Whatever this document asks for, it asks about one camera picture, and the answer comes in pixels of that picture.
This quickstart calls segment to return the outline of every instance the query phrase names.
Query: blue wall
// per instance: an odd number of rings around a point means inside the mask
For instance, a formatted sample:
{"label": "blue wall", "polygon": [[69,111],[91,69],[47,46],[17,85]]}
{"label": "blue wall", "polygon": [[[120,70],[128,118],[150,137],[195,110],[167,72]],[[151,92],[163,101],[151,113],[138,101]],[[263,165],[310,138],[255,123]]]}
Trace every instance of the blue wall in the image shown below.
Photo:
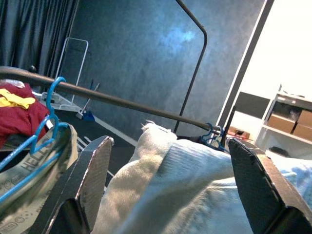
{"label": "blue wall", "polygon": [[[215,124],[263,1],[185,3],[206,28],[208,46],[184,115]],[[177,114],[203,45],[202,32],[175,0],[80,0],[71,37],[90,43],[80,86],[89,88],[94,79],[101,83],[100,92]],[[64,74],[77,73],[79,56],[73,55],[79,51],[68,51],[72,59]],[[85,99],[75,102],[83,105]],[[135,139],[146,119],[171,129],[176,123],[96,101],[90,108]],[[184,123],[178,129],[181,135],[202,133]]]}

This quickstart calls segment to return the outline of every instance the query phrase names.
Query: yellow cloth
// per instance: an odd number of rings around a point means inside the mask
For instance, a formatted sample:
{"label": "yellow cloth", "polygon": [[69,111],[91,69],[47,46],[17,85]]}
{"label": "yellow cloth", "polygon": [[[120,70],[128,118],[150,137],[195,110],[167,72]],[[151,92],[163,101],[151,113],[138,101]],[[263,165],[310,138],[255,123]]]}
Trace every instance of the yellow cloth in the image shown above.
{"label": "yellow cloth", "polygon": [[27,110],[29,108],[29,105],[33,104],[36,101],[36,99],[34,99],[33,97],[19,97],[15,94],[10,93],[6,89],[0,89],[0,95],[3,96],[0,97],[0,107],[20,106],[21,108]]}

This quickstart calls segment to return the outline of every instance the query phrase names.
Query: red garment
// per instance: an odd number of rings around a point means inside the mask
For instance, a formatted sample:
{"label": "red garment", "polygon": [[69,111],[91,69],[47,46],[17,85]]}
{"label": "red garment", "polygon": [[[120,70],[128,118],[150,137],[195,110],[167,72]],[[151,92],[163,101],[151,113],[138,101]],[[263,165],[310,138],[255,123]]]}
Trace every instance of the red garment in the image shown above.
{"label": "red garment", "polygon": [[[6,89],[21,98],[35,98],[29,84],[25,84],[25,88],[5,84],[0,85],[0,89]],[[0,148],[12,134],[32,136],[47,114],[49,114],[48,109],[37,100],[27,110],[21,107],[0,107]],[[45,133],[46,130],[43,128],[39,138]]]}

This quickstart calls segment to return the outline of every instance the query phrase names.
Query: dark blue curtain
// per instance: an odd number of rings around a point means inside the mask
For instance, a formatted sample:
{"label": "dark blue curtain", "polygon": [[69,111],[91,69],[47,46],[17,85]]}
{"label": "dark blue curtain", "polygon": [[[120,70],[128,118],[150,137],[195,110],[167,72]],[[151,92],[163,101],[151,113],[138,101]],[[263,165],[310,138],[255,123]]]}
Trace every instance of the dark blue curtain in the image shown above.
{"label": "dark blue curtain", "polygon": [[54,77],[78,0],[0,0],[0,65]]}

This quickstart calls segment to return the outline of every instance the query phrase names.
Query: white wall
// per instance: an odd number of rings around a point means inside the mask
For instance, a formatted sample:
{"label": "white wall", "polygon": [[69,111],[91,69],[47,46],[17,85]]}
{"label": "white wall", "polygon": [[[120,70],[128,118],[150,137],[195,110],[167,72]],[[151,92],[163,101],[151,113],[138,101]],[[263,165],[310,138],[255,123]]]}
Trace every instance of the white wall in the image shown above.
{"label": "white wall", "polygon": [[[271,99],[280,84],[282,90],[312,99],[312,0],[274,1],[239,92]],[[232,126],[254,139],[261,123],[236,113]]]}

